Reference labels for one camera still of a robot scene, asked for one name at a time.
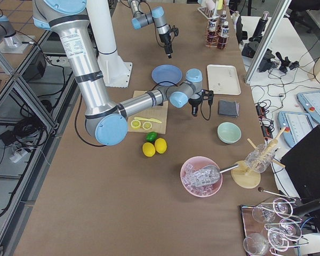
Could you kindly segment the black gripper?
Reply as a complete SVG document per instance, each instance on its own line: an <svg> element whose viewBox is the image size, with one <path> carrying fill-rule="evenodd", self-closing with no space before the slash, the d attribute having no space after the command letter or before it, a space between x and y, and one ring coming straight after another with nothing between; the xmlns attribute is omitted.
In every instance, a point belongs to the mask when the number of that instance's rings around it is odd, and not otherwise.
<svg viewBox="0 0 320 256"><path fill-rule="evenodd" d="M179 28L175 25L163 25L158 28L158 34L162 43L164 43L164 50L169 59L172 58L172 38L171 34L174 33L174 37L179 35Z"/></svg>
<svg viewBox="0 0 320 256"><path fill-rule="evenodd" d="M213 105L214 92L212 90L201 90L200 92L193 95L189 99L189 104L191 105L191 114L197 116L199 107L201 108L201 114L204 116L202 111L202 103L204 100L207 100L209 105L209 116L211 116L211 108Z"/></svg>

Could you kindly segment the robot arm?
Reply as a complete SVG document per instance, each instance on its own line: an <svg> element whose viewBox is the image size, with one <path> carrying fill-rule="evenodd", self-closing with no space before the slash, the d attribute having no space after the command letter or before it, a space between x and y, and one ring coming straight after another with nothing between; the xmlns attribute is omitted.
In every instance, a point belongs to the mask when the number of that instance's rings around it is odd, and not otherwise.
<svg viewBox="0 0 320 256"><path fill-rule="evenodd" d="M158 84L151 91L113 102L108 86L127 86L132 64L118 55L107 1L33 1L36 27L60 37L86 104L85 128L99 146L120 143L129 116L169 101L177 108L202 94L202 73L190 69L178 86Z"/></svg>
<svg viewBox="0 0 320 256"><path fill-rule="evenodd" d="M168 24L164 9L161 6L150 9L146 13L141 8L141 3L145 1L127 1L132 11L132 26L135 30L139 30L145 26L153 24L155 27L155 36L157 43L165 51L169 59L172 58L172 41L179 35L179 28L175 25Z"/></svg>

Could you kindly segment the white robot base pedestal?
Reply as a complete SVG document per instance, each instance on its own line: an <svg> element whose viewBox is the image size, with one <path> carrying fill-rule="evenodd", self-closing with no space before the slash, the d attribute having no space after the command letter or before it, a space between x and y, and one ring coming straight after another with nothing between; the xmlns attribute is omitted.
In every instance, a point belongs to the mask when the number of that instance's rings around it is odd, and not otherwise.
<svg viewBox="0 0 320 256"><path fill-rule="evenodd" d="M126 88L132 63L119 56L107 1L88 0L86 10L98 49L98 64L108 87Z"/></svg>

